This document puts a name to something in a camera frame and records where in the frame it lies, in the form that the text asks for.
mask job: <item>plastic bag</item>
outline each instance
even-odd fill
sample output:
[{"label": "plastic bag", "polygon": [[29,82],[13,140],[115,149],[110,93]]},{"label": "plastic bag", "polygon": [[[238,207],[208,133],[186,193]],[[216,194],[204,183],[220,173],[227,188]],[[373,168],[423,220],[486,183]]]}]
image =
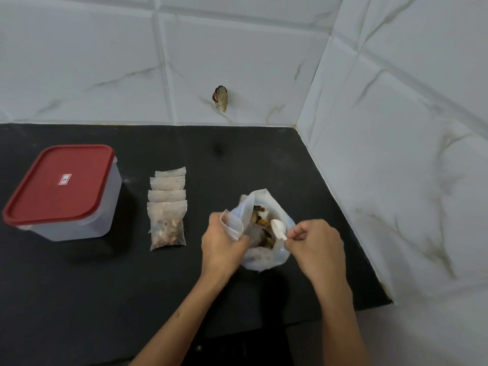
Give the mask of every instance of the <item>plastic bag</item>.
[{"label": "plastic bag", "polygon": [[161,178],[161,177],[179,177],[179,176],[184,176],[186,175],[186,167],[178,168],[178,169],[173,169],[171,171],[156,171],[154,177],[156,178]]},{"label": "plastic bag", "polygon": [[149,200],[150,203],[181,202],[186,199],[186,190],[176,190],[176,191],[149,190],[147,192],[147,199]]},{"label": "plastic bag", "polygon": [[175,203],[148,203],[151,221],[151,250],[162,246],[186,246],[183,217],[187,201]]},{"label": "plastic bag", "polygon": [[241,196],[236,208],[230,212],[226,210],[221,215],[221,223],[231,239],[238,240],[242,234],[248,235],[251,239],[249,249],[242,259],[242,266],[248,270],[261,272],[285,263],[290,252],[284,248],[283,240],[276,240],[272,249],[258,246],[261,242],[262,229],[259,224],[251,223],[253,212],[255,215],[257,211],[255,206],[263,207],[271,219],[283,222],[287,232],[295,226],[295,222],[266,189]]},{"label": "plastic bag", "polygon": [[180,177],[165,177],[165,178],[150,178],[152,190],[175,191],[183,190],[185,188],[185,176]]}]

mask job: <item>right hand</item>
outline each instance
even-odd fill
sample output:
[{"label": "right hand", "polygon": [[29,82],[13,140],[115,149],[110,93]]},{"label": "right hand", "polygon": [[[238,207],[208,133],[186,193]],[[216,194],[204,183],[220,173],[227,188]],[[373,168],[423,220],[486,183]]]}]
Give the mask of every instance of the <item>right hand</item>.
[{"label": "right hand", "polygon": [[284,247],[296,258],[315,290],[347,286],[344,243],[324,220],[302,221],[287,234]]}]

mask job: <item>kitchen counter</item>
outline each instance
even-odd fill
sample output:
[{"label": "kitchen counter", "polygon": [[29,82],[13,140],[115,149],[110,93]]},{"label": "kitchen counter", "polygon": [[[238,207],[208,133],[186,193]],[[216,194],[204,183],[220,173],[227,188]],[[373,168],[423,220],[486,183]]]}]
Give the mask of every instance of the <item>kitchen counter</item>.
[{"label": "kitchen counter", "polygon": [[[58,144],[114,148],[123,179],[110,232],[50,242],[0,224],[0,363],[86,365],[135,355],[197,281],[213,211],[267,188],[295,221],[322,218],[345,243],[356,310],[390,303],[298,133],[292,128],[0,125],[4,206],[37,155]],[[185,247],[149,251],[149,178],[186,166]],[[239,268],[197,335],[319,319],[293,257],[257,273]]]}]

